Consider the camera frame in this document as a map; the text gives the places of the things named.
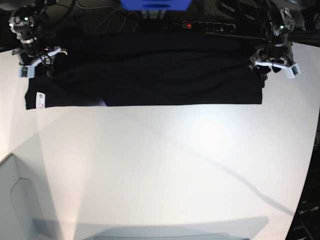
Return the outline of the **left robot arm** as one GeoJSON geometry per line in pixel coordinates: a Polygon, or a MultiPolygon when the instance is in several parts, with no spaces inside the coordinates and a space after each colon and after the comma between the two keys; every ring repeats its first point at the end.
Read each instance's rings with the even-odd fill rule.
{"type": "Polygon", "coordinates": [[[256,46],[256,52],[250,57],[250,68],[269,68],[277,73],[283,70],[288,79],[294,79],[301,73],[294,61],[292,42],[289,33],[294,30],[295,20],[287,7],[279,7],[267,0],[262,6],[264,20],[261,26],[261,37],[264,44],[256,46]]]}

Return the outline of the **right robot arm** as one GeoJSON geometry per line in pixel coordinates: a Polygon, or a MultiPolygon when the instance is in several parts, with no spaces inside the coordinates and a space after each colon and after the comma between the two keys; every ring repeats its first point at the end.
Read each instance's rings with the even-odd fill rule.
{"type": "Polygon", "coordinates": [[[35,0],[11,13],[9,27],[20,41],[20,46],[12,54],[18,56],[21,66],[30,66],[36,61],[47,68],[53,64],[54,60],[49,53],[57,48],[45,47],[41,40],[56,37],[56,33],[48,26],[49,17],[46,13],[48,7],[56,3],[56,0],[35,0]]]}

